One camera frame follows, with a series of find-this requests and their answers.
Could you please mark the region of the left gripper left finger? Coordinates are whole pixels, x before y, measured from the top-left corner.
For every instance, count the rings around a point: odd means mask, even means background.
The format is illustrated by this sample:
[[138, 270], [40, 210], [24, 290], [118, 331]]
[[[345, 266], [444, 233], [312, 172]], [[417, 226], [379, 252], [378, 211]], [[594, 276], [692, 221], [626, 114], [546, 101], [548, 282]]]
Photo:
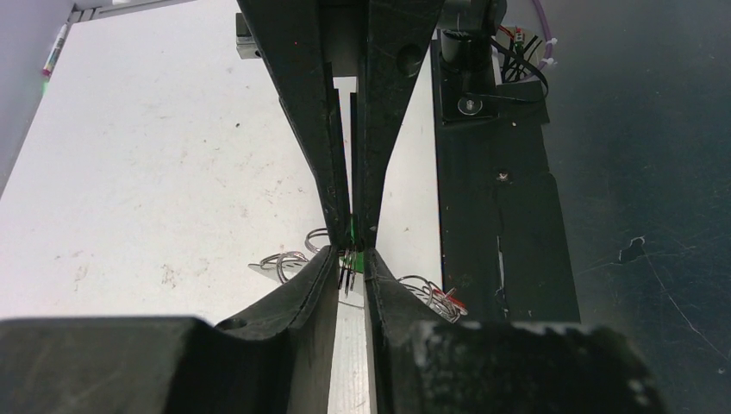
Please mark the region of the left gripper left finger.
[[234, 408], [324, 413], [339, 300], [339, 252], [326, 246], [291, 280], [216, 329], [236, 340]]

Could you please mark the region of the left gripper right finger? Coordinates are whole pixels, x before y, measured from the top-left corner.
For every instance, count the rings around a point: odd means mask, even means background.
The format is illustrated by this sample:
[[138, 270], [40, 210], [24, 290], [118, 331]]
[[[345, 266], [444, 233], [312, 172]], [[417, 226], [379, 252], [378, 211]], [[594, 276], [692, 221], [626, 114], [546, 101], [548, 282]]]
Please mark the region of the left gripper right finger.
[[397, 281], [375, 248], [363, 253], [369, 381], [373, 413], [454, 413], [447, 370], [429, 347], [451, 323]]

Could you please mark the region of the key with green tag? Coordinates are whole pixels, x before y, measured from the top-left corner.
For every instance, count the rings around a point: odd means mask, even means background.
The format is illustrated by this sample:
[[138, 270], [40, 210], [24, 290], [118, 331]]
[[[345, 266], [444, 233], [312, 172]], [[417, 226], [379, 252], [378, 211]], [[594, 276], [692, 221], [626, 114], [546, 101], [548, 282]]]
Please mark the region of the key with green tag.
[[351, 240], [352, 240], [351, 250], [354, 252], [361, 252], [363, 250], [363, 242], [361, 241], [361, 236], [360, 236], [358, 216], [356, 214], [352, 213], [350, 219], [351, 219]]

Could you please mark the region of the key with red tag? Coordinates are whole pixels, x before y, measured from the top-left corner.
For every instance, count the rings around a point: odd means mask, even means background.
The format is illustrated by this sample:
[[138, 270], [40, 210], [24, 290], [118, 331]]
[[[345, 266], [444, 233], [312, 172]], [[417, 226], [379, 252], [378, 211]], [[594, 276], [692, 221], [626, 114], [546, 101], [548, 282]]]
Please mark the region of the key with red tag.
[[439, 288], [432, 290], [434, 311], [452, 323], [468, 315], [468, 310], [465, 305], [453, 297], [455, 291], [455, 288], [448, 292], [444, 292]]

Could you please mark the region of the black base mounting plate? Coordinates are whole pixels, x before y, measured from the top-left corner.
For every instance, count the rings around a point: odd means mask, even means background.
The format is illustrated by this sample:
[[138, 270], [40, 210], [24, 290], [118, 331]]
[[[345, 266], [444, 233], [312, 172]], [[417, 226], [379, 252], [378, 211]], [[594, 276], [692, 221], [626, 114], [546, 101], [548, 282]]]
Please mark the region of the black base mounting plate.
[[541, 82], [472, 81], [467, 38], [432, 43], [442, 284], [469, 320], [576, 323], [578, 297], [543, 140]]

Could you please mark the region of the aluminium frame rail back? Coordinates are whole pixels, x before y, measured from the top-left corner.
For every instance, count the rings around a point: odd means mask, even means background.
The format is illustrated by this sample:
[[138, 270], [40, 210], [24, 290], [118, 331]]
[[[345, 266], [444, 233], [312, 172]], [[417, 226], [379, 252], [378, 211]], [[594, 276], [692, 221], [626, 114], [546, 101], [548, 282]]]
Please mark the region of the aluminium frame rail back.
[[70, 24], [88, 22], [112, 16], [142, 12], [188, 3], [191, 0], [89, 0], [74, 1], [69, 15]]

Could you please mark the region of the marker pen on rail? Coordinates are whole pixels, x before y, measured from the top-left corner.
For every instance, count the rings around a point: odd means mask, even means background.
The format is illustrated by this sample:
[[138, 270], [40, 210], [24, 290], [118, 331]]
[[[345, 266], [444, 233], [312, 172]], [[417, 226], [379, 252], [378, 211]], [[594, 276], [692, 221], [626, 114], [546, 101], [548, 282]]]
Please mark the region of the marker pen on rail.
[[70, 27], [71, 27], [71, 24], [69, 22], [64, 23], [61, 26], [61, 28], [55, 38], [51, 52], [49, 53], [49, 55], [47, 57], [46, 63], [44, 64], [44, 66], [41, 69], [41, 74], [46, 79], [51, 78], [53, 75], [54, 68], [57, 65], [60, 54], [66, 43], [66, 38], [68, 36]]

